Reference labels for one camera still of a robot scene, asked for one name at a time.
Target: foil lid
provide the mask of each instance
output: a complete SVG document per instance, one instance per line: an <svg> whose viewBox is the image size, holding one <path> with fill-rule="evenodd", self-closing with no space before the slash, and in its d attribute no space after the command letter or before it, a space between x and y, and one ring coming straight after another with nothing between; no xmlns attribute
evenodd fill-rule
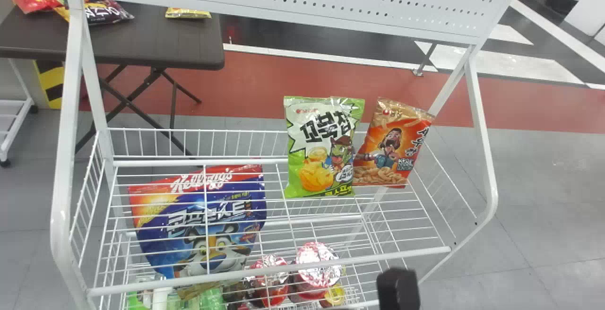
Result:
<svg viewBox="0 0 605 310"><path fill-rule="evenodd" d="M274 254L268 254L257 260L256 263L250 266L250 269L262 269L264 267L277 267L279 265L288 265L285 259L275 256ZM276 273L267 275L266 282L268 286L278 286L284 284L288 279L288 272ZM251 283L256 288L265 286L265 276L255 276L251 278Z"/></svg>
<svg viewBox="0 0 605 310"><path fill-rule="evenodd" d="M310 242L298 248L296 264L316 263L324 260L338 259L334 251L324 243ZM342 274L341 265L317 267L314 269L298 270L301 278L315 288L326 288L338 282Z"/></svg>

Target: white metal display rack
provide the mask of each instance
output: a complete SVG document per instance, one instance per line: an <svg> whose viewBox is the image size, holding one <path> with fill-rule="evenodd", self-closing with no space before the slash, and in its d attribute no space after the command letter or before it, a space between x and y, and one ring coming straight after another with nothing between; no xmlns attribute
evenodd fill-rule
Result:
<svg viewBox="0 0 605 310"><path fill-rule="evenodd" d="M471 200L470 196L463 195L429 146L421 151L405 189L362 187L355 188L355 197L286 199L283 195L287 183L285 131L167 130L193 153L185 156L159 136L160 131L156 129L109 128L82 2L70 0L51 246L54 260L78 307L128 308L128 293L144 289L153 289L159 295L161 290L175 286L333 265L333 262L325 262L160 278L139 248L127 187L187 174L208 165L263 165L268 217L248 264L268 253L278 254L290 262L296 248L307 241L324 242L339 255L348 308L376 307L376 276L388 267L417 269L421 281L425 280L493 217L498 201L497 187L475 56L511 0L129 1L468 44L429 112L439 113L465 75L479 138L478 150L484 157L484 199ZM78 196L72 198L82 73L97 136L84 172L84 185ZM357 134L355 139L359 145L363 134ZM102 231L96 231L95 226L101 224ZM100 245L95 248L93 244L97 242ZM137 283L136 277L140 276L155 280ZM154 309L162 306L165 304L154 304ZM286 301L272 308L289 306L293 305ZM319 304L299 304L297 308L301 306L317 308Z"/></svg>
<svg viewBox="0 0 605 310"><path fill-rule="evenodd" d="M2 168L10 166L9 149L26 115L28 112L37 112L37 107L33 104L32 96L15 66L15 61L9 59L9 64L26 96L24 100L0 99L0 167Z"/></svg>

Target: red floor stripe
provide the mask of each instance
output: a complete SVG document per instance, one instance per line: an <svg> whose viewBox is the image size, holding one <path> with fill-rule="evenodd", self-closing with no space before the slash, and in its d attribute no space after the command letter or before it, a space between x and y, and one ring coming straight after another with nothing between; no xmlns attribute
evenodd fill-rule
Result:
<svg viewBox="0 0 605 310"><path fill-rule="evenodd" d="M448 75L426 73L415 77L406 69L372 67L262 54L225 52L225 69L201 71L169 69L179 84L198 95L196 105L177 95L177 114L283 118L284 95L343 95L366 99L363 121L369 122L379 96L427 109ZM99 65L107 75L112 65ZM128 67L112 85L127 95L149 73L146 67ZM488 127L605 133L605 91L516 80L480 78ZM149 114L170 113L171 86L159 79L135 103ZM105 108L117 105L105 97ZM82 110L89 110L82 103ZM466 82L456 87L436 120L437 125L472 125Z"/></svg>

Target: black table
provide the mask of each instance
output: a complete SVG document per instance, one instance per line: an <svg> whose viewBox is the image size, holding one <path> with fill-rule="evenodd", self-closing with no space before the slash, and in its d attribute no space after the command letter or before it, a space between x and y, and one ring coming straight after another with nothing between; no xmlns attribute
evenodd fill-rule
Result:
<svg viewBox="0 0 605 310"><path fill-rule="evenodd" d="M221 36L220 18L168 19L166 8L142 4L122 3L126 11L134 15L130 21L113 25L91 26L93 51L97 63L117 64L118 67L106 78L99 78L102 90L106 90L121 103L107 114L110 121L128 107L156 129L163 129L132 101L145 89L163 76L173 85L173 103L170 127L174 127L177 89L196 102L201 100L177 84L166 73L167 68L219 70L225 65L225 53ZM68 23L56 13L24 15L18 7L0 24L0 58L65 61ZM130 95L123 96L109 82L128 65L151 67L149 75ZM78 151L95 133L95 125L82 138ZM162 132L170 138L168 132ZM172 142L186 151L176 138Z"/></svg>

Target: yellow snack package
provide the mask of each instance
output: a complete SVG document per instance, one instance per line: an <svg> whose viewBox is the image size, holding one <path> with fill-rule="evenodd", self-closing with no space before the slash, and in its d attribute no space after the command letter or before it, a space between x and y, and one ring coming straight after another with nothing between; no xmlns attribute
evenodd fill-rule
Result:
<svg viewBox="0 0 605 310"><path fill-rule="evenodd" d="M191 10L191 9L180 9L177 7L169 7L166 10L166 18L212 18L208 11Z"/></svg>
<svg viewBox="0 0 605 310"><path fill-rule="evenodd" d="M352 192L353 136L363 99L284 97L288 127L286 198Z"/></svg>

